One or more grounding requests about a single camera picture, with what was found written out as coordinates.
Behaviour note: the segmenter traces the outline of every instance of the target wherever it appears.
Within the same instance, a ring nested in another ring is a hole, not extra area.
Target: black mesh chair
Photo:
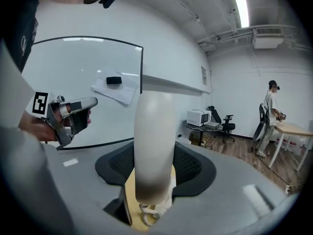
[[[232,116],[234,115],[226,115],[226,117],[224,118],[225,123],[222,123],[222,120],[219,116],[219,114],[217,113],[217,111],[215,110],[214,106],[209,106],[208,110],[211,111],[213,118],[215,119],[215,121],[217,123],[220,123],[223,126],[223,130],[221,132],[219,132],[219,134],[215,135],[214,138],[216,136],[222,136],[223,137],[223,143],[225,143],[225,138],[230,138],[233,140],[233,142],[235,141],[231,136],[229,131],[232,131],[236,128],[236,125],[234,123],[229,123],[230,120],[232,120]]]

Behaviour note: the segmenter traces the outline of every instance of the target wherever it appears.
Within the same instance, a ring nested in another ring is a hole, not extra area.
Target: whiteboard frame
[[[118,40],[118,39],[113,39],[113,38],[106,38],[106,37],[96,37],[96,36],[64,36],[64,37],[56,37],[56,38],[49,38],[49,39],[45,39],[42,41],[38,41],[35,42],[33,45],[37,45],[37,44],[41,44],[44,42],[48,42],[48,41],[53,41],[53,40],[59,40],[59,39],[64,39],[64,38],[98,38],[98,39],[103,39],[103,40],[108,40],[108,41],[114,41],[114,42],[119,42],[122,44],[126,44],[126,45],[132,45],[135,47],[140,47],[142,49],[141,51],[141,63],[140,63],[140,94],[142,94],[142,69],[143,69],[143,50],[144,48],[142,46],[139,45],[135,45],[132,43],[128,43],[122,40]],[[87,146],[79,146],[79,147],[69,147],[69,148],[62,148],[61,150],[78,150],[78,149],[86,149],[86,148],[94,148],[94,147],[100,147],[100,146],[105,146],[105,145],[110,145],[110,144],[114,144],[114,143],[121,143],[121,142],[125,142],[125,141],[130,141],[133,140],[134,138],[129,138],[129,139],[124,139],[124,140],[118,140],[118,141],[114,141],[114,142],[109,142],[109,143],[101,143],[101,144],[95,144],[95,145],[87,145]]]

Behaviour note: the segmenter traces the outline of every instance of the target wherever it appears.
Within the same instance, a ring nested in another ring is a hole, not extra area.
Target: microwave
[[[187,123],[203,126],[211,122],[211,111],[192,110],[187,112]]]

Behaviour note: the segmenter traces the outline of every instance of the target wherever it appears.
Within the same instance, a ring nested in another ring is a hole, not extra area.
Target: white table
[[[298,165],[298,168],[297,168],[297,170],[296,170],[296,171],[299,171],[300,168],[301,168],[301,166],[302,166],[302,164],[303,164],[303,162],[304,162],[304,160],[305,160],[305,158],[306,158],[306,156],[307,156],[307,154],[308,154],[308,152],[309,152],[309,148],[311,147],[311,145],[312,145],[312,143],[313,143],[313,133],[310,132],[310,131],[307,131],[307,130],[305,130],[305,129],[303,129],[303,128],[301,128],[300,126],[298,126],[298,125],[296,125],[296,124],[293,124],[293,123],[286,123],[286,122],[280,122],[277,126],[275,126],[275,129],[276,129],[278,132],[280,132],[280,133],[282,134],[282,136],[281,136],[281,138],[280,138],[280,140],[279,140],[279,143],[278,143],[278,145],[277,145],[277,147],[276,147],[274,156],[273,156],[272,160],[271,160],[270,163],[269,163],[269,166],[268,166],[269,168],[271,168],[271,166],[273,165],[273,163],[274,163],[274,161],[275,161],[275,159],[276,159],[276,157],[277,157],[277,154],[278,154],[279,149],[280,149],[280,147],[281,147],[281,145],[282,145],[282,142],[283,142],[283,139],[284,139],[284,135],[285,135],[285,134],[288,134],[289,136],[303,136],[303,137],[310,138],[308,147],[307,147],[307,149],[305,150],[305,153],[304,153],[304,155],[302,156],[301,161],[300,161],[300,163],[299,163],[299,165]]]

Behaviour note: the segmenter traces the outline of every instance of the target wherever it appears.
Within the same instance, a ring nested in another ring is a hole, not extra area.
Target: shoe
[[[259,156],[259,157],[261,157],[261,158],[266,158],[266,155],[264,154],[264,152],[261,153],[261,152],[258,151],[258,152],[256,153],[256,155]]]

